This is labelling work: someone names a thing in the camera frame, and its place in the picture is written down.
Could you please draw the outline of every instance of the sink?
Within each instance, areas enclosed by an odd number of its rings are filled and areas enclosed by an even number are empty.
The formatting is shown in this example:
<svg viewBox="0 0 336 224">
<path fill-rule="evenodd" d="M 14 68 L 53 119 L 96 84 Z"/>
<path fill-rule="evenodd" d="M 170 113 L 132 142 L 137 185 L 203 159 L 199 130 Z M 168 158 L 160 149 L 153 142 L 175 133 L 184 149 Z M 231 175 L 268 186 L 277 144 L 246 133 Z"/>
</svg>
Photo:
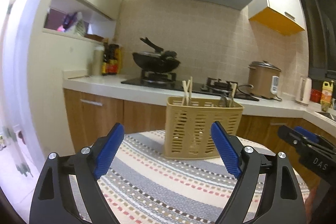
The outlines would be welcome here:
<svg viewBox="0 0 336 224">
<path fill-rule="evenodd" d="M 316 113 L 318 113 L 318 114 L 320 114 L 322 116 L 327 117 L 328 119 L 330 119 L 333 122 L 336 122 L 336 115 L 330 114 L 328 112 L 322 112 L 322 111 L 321 112 L 316 112 Z"/>
</svg>

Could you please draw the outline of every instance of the rice cooker lid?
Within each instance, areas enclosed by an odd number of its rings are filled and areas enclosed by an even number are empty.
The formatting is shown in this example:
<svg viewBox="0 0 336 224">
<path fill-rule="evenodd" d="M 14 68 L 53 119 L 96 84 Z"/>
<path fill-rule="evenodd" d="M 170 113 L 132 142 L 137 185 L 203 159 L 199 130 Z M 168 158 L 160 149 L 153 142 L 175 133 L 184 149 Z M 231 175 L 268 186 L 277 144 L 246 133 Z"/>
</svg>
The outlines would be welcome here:
<svg viewBox="0 0 336 224">
<path fill-rule="evenodd" d="M 251 67 L 265 67 L 265 68 L 270 68 L 270 69 L 274 69 L 274 70 L 278 70 L 281 72 L 281 70 L 278 67 L 275 67 L 275 65 L 272 65 L 271 63 L 267 62 L 267 61 L 253 61 L 250 64 Z"/>
</svg>

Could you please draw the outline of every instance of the white countertop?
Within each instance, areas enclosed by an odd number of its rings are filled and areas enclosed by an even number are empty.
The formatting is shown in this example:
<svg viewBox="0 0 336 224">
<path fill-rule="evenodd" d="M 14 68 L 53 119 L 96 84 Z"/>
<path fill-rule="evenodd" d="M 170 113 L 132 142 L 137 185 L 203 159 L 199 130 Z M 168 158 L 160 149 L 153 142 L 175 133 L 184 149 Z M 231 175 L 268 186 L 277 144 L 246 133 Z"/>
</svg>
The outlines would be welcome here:
<svg viewBox="0 0 336 224">
<path fill-rule="evenodd" d="M 182 91 L 122 84 L 121 82 L 126 79 L 125 75 L 64 79 L 63 87 L 100 96 L 162 106 L 167 104 L 169 96 L 183 96 Z M 193 97 L 218 99 L 218 96 L 196 93 L 193 93 Z M 309 106 L 302 106 L 294 100 L 285 99 L 282 102 L 266 99 L 260 99 L 259 102 L 241 99 L 235 99 L 235 101 L 244 107 L 243 115 L 303 118 L 336 137 L 336 122 L 315 113 L 320 111 L 320 104 L 310 102 Z M 329 112 L 336 115 L 335 110 L 330 109 Z"/>
</svg>

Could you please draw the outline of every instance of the black wok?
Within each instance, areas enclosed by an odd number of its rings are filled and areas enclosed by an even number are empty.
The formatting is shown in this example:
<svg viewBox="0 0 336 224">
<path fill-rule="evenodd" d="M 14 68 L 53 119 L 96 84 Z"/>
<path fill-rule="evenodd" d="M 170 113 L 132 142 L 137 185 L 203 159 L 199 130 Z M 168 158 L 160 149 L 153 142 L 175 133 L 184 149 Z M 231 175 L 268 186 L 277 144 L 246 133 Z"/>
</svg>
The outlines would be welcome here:
<svg viewBox="0 0 336 224">
<path fill-rule="evenodd" d="M 156 73 L 168 73 L 176 69 L 180 61 L 176 59 L 176 52 L 166 51 L 162 53 L 163 48 L 160 48 L 150 42 L 148 38 L 141 38 L 143 42 L 155 49 L 155 52 L 134 52 L 134 62 L 144 71 Z"/>
</svg>

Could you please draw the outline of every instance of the red container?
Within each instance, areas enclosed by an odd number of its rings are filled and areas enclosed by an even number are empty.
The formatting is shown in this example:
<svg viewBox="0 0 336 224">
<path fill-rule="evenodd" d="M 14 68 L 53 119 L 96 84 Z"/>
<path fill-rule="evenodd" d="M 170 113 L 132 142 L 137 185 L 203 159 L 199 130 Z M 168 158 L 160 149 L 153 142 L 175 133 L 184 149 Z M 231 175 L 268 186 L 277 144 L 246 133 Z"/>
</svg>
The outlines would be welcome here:
<svg viewBox="0 0 336 224">
<path fill-rule="evenodd" d="M 322 92 L 318 90 L 311 90 L 310 100 L 315 103 L 320 103 Z"/>
</svg>

